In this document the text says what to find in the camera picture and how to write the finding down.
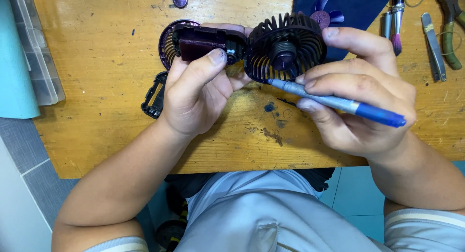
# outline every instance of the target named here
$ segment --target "wooden table surface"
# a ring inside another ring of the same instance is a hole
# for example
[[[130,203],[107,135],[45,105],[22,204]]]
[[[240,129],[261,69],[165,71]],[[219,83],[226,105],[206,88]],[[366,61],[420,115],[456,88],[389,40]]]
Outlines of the wooden table surface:
[[[189,18],[254,27],[290,12],[293,0],[189,0],[185,9],[172,8],[171,0],[34,1],[66,94],[65,101],[41,107],[34,122],[58,175],[80,178],[154,122],[140,104],[154,76],[165,70],[158,40],[166,25]],[[465,8],[465,0],[460,4]],[[398,57],[402,77],[417,89],[418,120],[412,130],[449,159],[464,160],[465,69],[446,67],[448,81],[433,82],[420,21],[424,12],[431,14],[440,32],[442,16],[434,0],[406,8],[404,49]],[[369,31],[379,32],[378,20]],[[456,55],[465,63],[465,47]],[[311,118],[277,98],[296,101],[255,82],[236,92],[218,122],[191,143],[173,173],[366,164],[326,147]]]

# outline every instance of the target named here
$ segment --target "green pliers handle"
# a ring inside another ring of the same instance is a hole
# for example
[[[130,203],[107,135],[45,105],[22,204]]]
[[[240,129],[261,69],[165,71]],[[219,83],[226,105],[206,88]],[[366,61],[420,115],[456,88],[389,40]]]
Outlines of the green pliers handle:
[[[458,6],[458,0],[437,0],[444,14],[444,25],[442,31],[442,51],[446,61],[453,70],[460,70],[462,64],[453,53],[452,33],[454,32],[454,19],[465,28],[465,12]]]

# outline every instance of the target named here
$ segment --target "person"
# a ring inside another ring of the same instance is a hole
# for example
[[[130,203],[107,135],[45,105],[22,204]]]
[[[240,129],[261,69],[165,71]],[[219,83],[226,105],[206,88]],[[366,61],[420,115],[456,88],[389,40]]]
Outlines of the person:
[[[320,202],[321,191],[311,180],[294,170],[276,170],[208,178],[187,199],[188,225],[175,251],[465,251],[465,178],[409,130],[416,120],[416,91],[400,77],[391,43],[351,28],[326,28],[322,35],[328,46],[357,58],[316,66],[296,82],[309,94],[354,99],[407,120],[392,128],[310,99],[297,103],[326,145],[368,160],[386,196],[385,243],[364,236]],[[56,218],[52,251],[148,251],[134,217],[189,142],[208,131],[231,94],[251,81],[244,73],[227,77],[225,64],[221,49],[191,63],[174,60],[160,118],[79,180]]]

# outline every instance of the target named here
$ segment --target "fan guard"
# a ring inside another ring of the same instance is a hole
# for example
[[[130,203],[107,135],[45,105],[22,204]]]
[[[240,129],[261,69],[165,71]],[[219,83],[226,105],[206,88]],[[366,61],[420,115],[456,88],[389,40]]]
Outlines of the fan guard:
[[[158,41],[158,54],[160,55],[160,60],[167,71],[170,70],[174,57],[176,57],[176,50],[174,49],[171,37],[173,29],[177,24],[189,24],[192,26],[200,26],[200,23],[196,21],[189,19],[181,19],[172,22],[163,30],[163,32],[160,35],[160,40]]]
[[[294,81],[323,63],[326,45],[316,21],[304,14],[286,13],[266,19],[249,35],[244,70],[254,81],[278,78]]]

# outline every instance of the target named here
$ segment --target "paintbrush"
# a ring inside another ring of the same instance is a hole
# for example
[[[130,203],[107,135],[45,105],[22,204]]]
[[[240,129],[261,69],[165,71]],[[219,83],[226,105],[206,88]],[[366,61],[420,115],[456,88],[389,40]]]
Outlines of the paintbrush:
[[[400,43],[400,24],[402,23],[402,14],[404,14],[404,0],[392,0],[392,31],[391,36],[392,47],[394,54],[398,56],[402,52],[402,44]]]

